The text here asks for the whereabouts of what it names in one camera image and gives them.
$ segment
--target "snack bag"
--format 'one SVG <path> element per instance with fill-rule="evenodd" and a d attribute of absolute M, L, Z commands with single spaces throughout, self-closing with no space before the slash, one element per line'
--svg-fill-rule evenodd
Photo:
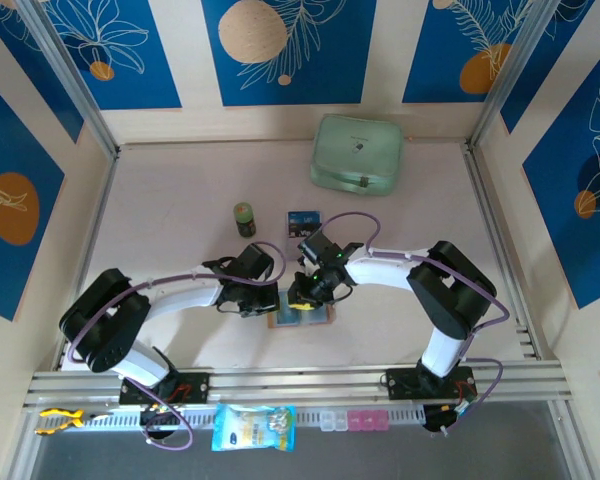
<path fill-rule="evenodd" d="M 269 448 L 292 452 L 295 447 L 295 407 L 218 405 L 211 450 Z"/>

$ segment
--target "small green can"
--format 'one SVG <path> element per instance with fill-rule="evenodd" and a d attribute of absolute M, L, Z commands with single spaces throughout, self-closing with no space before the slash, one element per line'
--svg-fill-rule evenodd
<path fill-rule="evenodd" d="M 240 202 L 233 207 L 233 216 L 238 225 L 238 233 L 244 238 L 251 238 L 256 234 L 256 222 L 253 219 L 253 209 L 247 202 Z"/>

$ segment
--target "plastic packet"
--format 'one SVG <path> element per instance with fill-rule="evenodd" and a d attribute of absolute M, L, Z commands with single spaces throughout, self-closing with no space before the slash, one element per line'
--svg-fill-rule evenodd
<path fill-rule="evenodd" d="M 218 405 L 211 450 L 274 447 L 292 452 L 295 447 L 295 407 L 243 407 Z"/>

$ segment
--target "mint green container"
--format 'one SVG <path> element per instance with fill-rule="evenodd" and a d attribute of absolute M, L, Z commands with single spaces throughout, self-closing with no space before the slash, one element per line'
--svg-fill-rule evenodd
<path fill-rule="evenodd" d="M 404 137 L 390 122 L 326 115 L 316 134 L 311 181 L 360 195 L 389 195 L 395 187 Z"/>

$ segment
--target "white table surface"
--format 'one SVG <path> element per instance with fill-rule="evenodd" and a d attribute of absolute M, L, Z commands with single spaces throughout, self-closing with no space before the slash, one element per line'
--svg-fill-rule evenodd
<path fill-rule="evenodd" d="M 382 222 L 374 246 L 400 250 L 450 240 L 496 285 L 502 277 L 462 157 L 452 143 L 406 143 L 395 191 L 363 197 L 314 186 L 311 142 L 244 142 L 138 147 L 123 150 L 89 266 L 87 285 L 118 267 L 133 283 L 188 271 L 205 260 L 237 255 L 233 205 L 248 201 L 256 240 L 284 248 L 290 210 L 319 210 L 323 219 L 348 210 Z M 326 230 L 344 246 L 364 242 L 373 223 L 337 220 Z M 295 265 L 280 282 L 288 286 Z M 161 290 L 148 292 L 151 300 Z M 177 367 L 317 367 L 415 362 L 432 324 L 413 294 L 360 286 L 336 307 L 331 325 L 267 328 L 266 317 L 242 319 L 194 308 L 146 323 L 139 339 L 162 349 Z M 498 311 L 492 307 L 485 318 Z M 515 322 L 484 330 L 470 356 L 522 360 Z M 84 368 L 65 363 L 64 369 Z"/>

